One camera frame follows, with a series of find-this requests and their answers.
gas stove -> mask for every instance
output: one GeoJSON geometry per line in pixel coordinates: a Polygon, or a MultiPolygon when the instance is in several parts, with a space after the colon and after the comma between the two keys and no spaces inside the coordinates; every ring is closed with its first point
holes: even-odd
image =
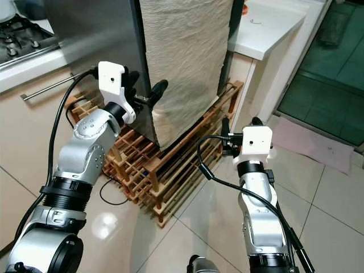
{"type": "Polygon", "coordinates": [[[52,33],[18,14],[0,23],[0,70],[57,48],[52,33]]]}

green floor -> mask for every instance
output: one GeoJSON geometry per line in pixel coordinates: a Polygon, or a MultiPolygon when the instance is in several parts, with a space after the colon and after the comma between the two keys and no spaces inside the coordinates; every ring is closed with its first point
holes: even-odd
{"type": "Polygon", "coordinates": [[[364,142],[364,7],[333,4],[278,110],[364,142]]]}

metal bar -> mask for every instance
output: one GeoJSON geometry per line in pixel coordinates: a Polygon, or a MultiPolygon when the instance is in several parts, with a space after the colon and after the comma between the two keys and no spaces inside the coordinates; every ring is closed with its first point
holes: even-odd
{"type": "Polygon", "coordinates": [[[12,59],[10,61],[7,61],[5,63],[2,63],[0,65],[0,69],[3,70],[3,69],[6,69],[6,68],[9,68],[9,67],[13,67],[23,61],[27,61],[31,58],[34,58],[34,57],[37,57],[39,55],[42,55],[42,54],[45,54],[45,53],[48,53],[48,52],[51,52],[53,50],[56,50],[56,49],[59,49],[59,45],[58,45],[58,42],[54,45],[49,45],[48,47],[45,47],[45,48],[42,48],[40,50],[36,50],[32,53],[29,53],[27,55],[23,55],[23,56],[19,56],[15,59],[12,59]]]}
{"type": "Polygon", "coordinates": [[[64,80],[56,82],[55,84],[52,84],[52,85],[50,85],[50,86],[48,86],[46,88],[43,88],[42,90],[40,90],[38,92],[35,92],[35,93],[33,93],[33,94],[29,95],[29,96],[27,94],[22,94],[22,95],[20,95],[20,97],[23,99],[23,101],[30,100],[31,98],[34,98],[34,97],[36,97],[36,96],[38,96],[38,95],[40,95],[40,94],[42,94],[42,93],[44,93],[44,92],[46,92],[48,90],[51,90],[54,87],[57,87],[57,86],[59,86],[61,84],[64,84],[67,81],[73,80],[74,78],[78,77],[80,74],[82,74],[82,73],[78,73],[78,74],[76,74],[76,75],[74,75],[72,77],[65,78],[64,80]]]}

white countertop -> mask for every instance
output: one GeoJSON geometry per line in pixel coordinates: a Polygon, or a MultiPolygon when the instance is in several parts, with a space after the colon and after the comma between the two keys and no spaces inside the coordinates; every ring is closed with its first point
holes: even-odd
{"type": "Polygon", "coordinates": [[[241,17],[234,51],[257,60],[302,24],[306,13],[287,1],[249,0],[241,17]]]}
{"type": "MultiPolygon", "coordinates": [[[[32,21],[43,29],[53,33],[48,20],[32,21]]],[[[0,94],[24,82],[40,77],[67,65],[60,49],[42,54],[12,67],[0,70],[0,94]]]]}

white floor tile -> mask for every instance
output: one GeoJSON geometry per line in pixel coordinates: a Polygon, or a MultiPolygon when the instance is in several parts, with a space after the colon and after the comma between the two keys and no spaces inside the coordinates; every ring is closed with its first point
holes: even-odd
{"type": "Polygon", "coordinates": [[[278,124],[278,122],[279,122],[279,119],[280,119],[280,117],[278,117],[278,116],[276,116],[276,115],[272,115],[272,116],[269,118],[269,120],[268,120],[268,122],[266,123],[266,125],[267,125],[270,129],[274,130],[274,129],[275,129],[275,126],[277,126],[277,124],[278,124]]]}
{"type": "Polygon", "coordinates": [[[310,203],[292,194],[280,185],[276,185],[275,189],[284,217],[296,234],[301,234],[310,203]]]}
{"type": "Polygon", "coordinates": [[[13,241],[19,222],[35,199],[32,193],[0,168],[0,249],[13,241]]]}
{"type": "MultiPolygon", "coordinates": [[[[79,233],[85,248],[78,272],[135,273],[176,218],[160,229],[132,202],[120,206],[104,203],[98,192],[105,181],[100,177],[86,209],[87,224],[79,233]]],[[[124,194],[116,187],[108,184],[104,198],[111,202],[124,200],[124,194]]]]}
{"type": "Polygon", "coordinates": [[[217,178],[237,185],[239,184],[238,171],[233,167],[233,158],[231,156],[224,156],[220,160],[220,165],[213,171],[213,173],[217,178]]]}
{"type": "MultiPolygon", "coordinates": [[[[228,181],[237,183],[232,176],[228,181]]],[[[279,185],[276,188],[287,221],[300,232],[309,204],[279,185]]],[[[179,219],[237,269],[248,272],[237,197],[237,191],[208,181],[179,219]]]]}
{"type": "MultiPolygon", "coordinates": [[[[215,166],[211,169],[211,171],[213,173],[216,173],[218,169],[224,168],[224,166],[226,166],[228,164],[228,161],[229,161],[229,164],[231,165],[230,171],[233,171],[233,165],[231,164],[231,158],[230,158],[230,160],[228,160],[226,157],[220,158],[219,162],[217,162],[215,164],[215,166]]],[[[175,217],[179,218],[181,216],[182,212],[186,210],[188,205],[191,203],[191,201],[198,194],[198,192],[201,190],[201,188],[205,185],[206,182],[207,182],[207,179],[204,177],[201,177],[201,181],[198,184],[198,186],[193,190],[193,192],[187,197],[187,199],[183,202],[183,204],[174,213],[175,217]]]]}
{"type": "Polygon", "coordinates": [[[273,170],[276,183],[312,202],[324,165],[275,146],[271,149],[267,168],[273,170]]]}
{"type": "Polygon", "coordinates": [[[177,221],[138,273],[185,273],[188,261],[194,254],[210,259],[220,272],[239,272],[186,226],[177,221]]]}
{"type": "Polygon", "coordinates": [[[364,236],[314,206],[301,242],[316,272],[363,272],[364,236]]]}
{"type": "Polygon", "coordinates": [[[351,167],[350,177],[325,168],[313,204],[364,234],[364,169],[351,167]]]}

